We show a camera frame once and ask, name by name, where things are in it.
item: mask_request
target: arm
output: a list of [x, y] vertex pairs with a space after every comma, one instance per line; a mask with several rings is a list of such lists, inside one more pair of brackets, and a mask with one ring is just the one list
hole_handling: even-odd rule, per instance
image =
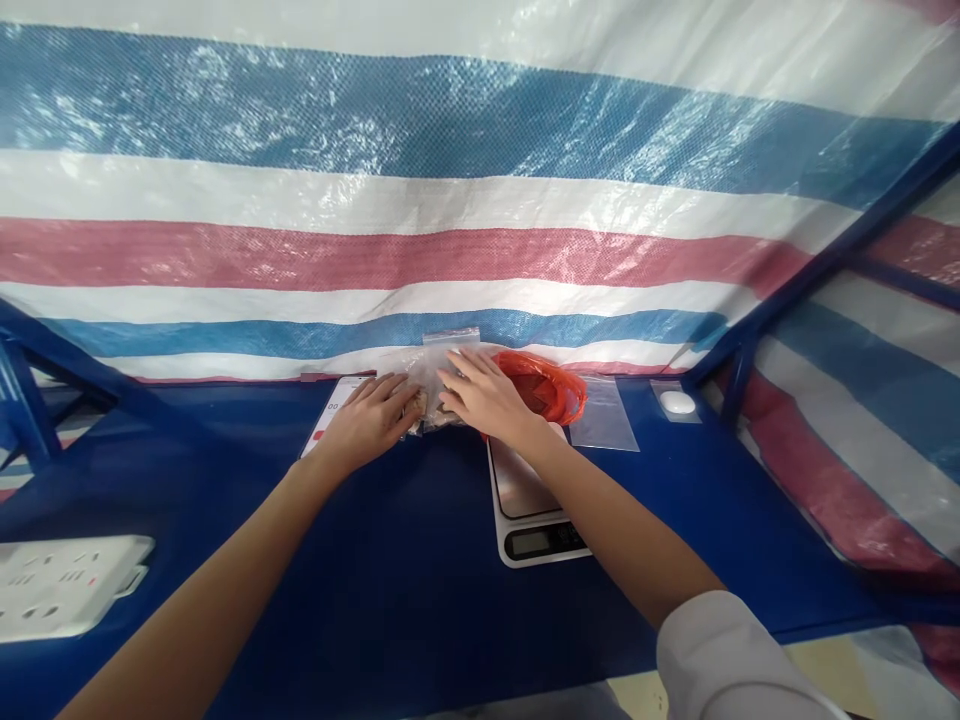
[[723, 583], [670, 528], [524, 405], [489, 357], [449, 354], [462, 377], [440, 371], [456, 392], [441, 399], [463, 420], [516, 450], [557, 498], [584, 541], [634, 607], [660, 628], [687, 600]]
[[58, 717], [202, 717], [327, 498], [419, 419], [400, 417], [418, 390], [393, 394], [405, 377], [357, 388], [310, 454]]

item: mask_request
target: finger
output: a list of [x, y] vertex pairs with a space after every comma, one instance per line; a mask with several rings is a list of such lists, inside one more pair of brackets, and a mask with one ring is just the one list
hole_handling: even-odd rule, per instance
[[387, 380], [389, 380], [389, 379], [392, 378], [392, 377], [393, 377], [393, 373], [385, 373], [385, 374], [381, 375], [380, 377], [374, 379], [374, 381], [373, 381], [372, 383], [370, 383], [369, 385], [366, 385], [366, 383], [364, 383], [365, 387], [363, 388], [363, 392], [361, 392], [359, 395], [357, 395], [357, 401], [359, 401], [359, 400], [364, 400], [364, 399], [370, 397], [370, 394], [371, 394], [374, 390], [376, 390], [378, 387], [380, 387], [380, 385], [381, 385], [382, 383], [386, 382]]
[[477, 355], [479, 355], [483, 363], [490, 368], [490, 372], [492, 372], [494, 375], [499, 375], [500, 377], [506, 377], [506, 375], [503, 374], [503, 370], [501, 370], [500, 366], [497, 365], [496, 360], [486, 353], [477, 353]]
[[487, 367], [486, 363], [483, 362], [483, 353], [479, 350], [474, 350], [473, 348], [461, 348], [460, 350], [463, 353], [463, 356], [469, 360], [474, 367], [477, 368], [484, 375], [490, 374], [490, 368]]
[[463, 354], [462, 350], [459, 353], [448, 350], [447, 360], [452, 362], [457, 370], [463, 373], [464, 377], [468, 377], [471, 380], [476, 380], [481, 375], [486, 375], [483, 370], [473, 364], [473, 361], [471, 361], [470, 358]]
[[393, 377], [384, 380], [374, 388], [372, 393], [370, 393], [370, 400], [375, 403], [383, 402], [388, 397], [393, 395], [393, 391], [403, 385], [406, 380], [406, 373], [400, 373], [399, 375], [394, 375]]
[[463, 404], [463, 400], [453, 393], [440, 393], [438, 397], [447, 410], [452, 410], [460, 417], [463, 417], [463, 414], [467, 412], [467, 406]]
[[350, 397], [347, 398], [347, 401], [343, 404], [343, 407], [346, 407], [350, 403], [355, 402], [356, 400], [359, 400], [364, 390], [366, 390], [366, 388], [374, 381], [376, 381], [376, 378], [367, 378], [362, 383], [357, 385], [357, 387], [354, 388], [353, 392], [350, 393]]
[[403, 409], [403, 407], [408, 402], [413, 400], [417, 396], [418, 392], [420, 392], [419, 385], [411, 385], [410, 387], [405, 387], [402, 390], [399, 390], [383, 404], [388, 413], [387, 417], [399, 417], [400, 411]]
[[443, 368], [437, 369], [437, 375], [440, 376], [440, 380], [446, 387], [451, 390], [456, 390], [458, 393], [462, 393], [464, 388], [470, 385], [470, 381], [466, 378], [457, 377], [452, 372], [444, 370]]
[[404, 413], [403, 417], [397, 421], [397, 424], [390, 429], [390, 434], [388, 435], [390, 441], [396, 443], [410, 428], [420, 422], [421, 417], [423, 417], [423, 410], [420, 408], [417, 408], [413, 412]]

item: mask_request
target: person's left hand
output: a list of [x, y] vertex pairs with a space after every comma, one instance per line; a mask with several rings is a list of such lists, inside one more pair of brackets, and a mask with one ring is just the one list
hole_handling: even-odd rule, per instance
[[304, 459], [345, 478], [396, 445], [421, 415], [412, 407], [403, 413], [420, 390], [419, 385], [410, 385], [394, 394], [406, 379], [403, 374], [387, 373], [365, 380], [337, 410], [320, 441]]

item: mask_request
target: kitchen scale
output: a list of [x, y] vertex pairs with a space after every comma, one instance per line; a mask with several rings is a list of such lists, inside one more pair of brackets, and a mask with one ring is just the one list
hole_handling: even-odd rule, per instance
[[[551, 427], [563, 435], [558, 425]], [[507, 567], [529, 567], [593, 554], [560, 503], [523, 458], [496, 438], [487, 442], [487, 458], [497, 550]]]

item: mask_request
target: hand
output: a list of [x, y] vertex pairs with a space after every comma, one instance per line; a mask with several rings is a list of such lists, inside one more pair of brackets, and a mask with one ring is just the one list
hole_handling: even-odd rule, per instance
[[406, 379], [403, 374], [387, 373], [365, 380], [337, 410], [305, 459], [322, 464], [343, 479], [396, 445], [422, 414], [411, 406], [401, 417], [420, 390], [419, 385], [410, 385], [397, 391]]
[[447, 358], [463, 377], [437, 370], [443, 384], [456, 393], [442, 392], [440, 399], [467, 425], [515, 448], [525, 433], [546, 424], [530, 411], [492, 358], [467, 348], [448, 352]]

